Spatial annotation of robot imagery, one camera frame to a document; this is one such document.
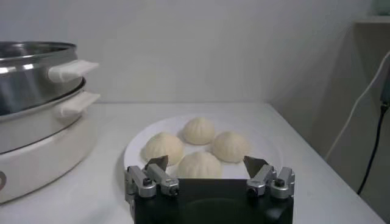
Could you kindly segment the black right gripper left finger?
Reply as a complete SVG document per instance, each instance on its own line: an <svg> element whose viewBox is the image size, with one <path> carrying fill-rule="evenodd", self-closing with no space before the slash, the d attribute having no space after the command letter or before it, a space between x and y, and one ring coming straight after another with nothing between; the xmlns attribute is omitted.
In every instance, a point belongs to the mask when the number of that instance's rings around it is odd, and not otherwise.
<svg viewBox="0 0 390 224"><path fill-rule="evenodd" d="M129 166L125 173L125 199L132 201L135 197L152 198L160 192L169 197L179 194L179 180L166 173L168 155L150 159L141 169L138 166Z"/></svg>

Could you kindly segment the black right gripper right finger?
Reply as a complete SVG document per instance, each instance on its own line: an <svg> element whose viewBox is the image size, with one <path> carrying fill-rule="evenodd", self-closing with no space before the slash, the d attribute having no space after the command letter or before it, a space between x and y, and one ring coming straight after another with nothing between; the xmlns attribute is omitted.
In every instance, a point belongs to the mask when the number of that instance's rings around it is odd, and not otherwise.
<svg viewBox="0 0 390 224"><path fill-rule="evenodd" d="M275 168L264 159L245 156L243 162L250 176L246 181L249 197L263 196L266 189L269 189L271 197L278 200L294 196L295 173L292 168L282 167L277 174Z"/></svg>

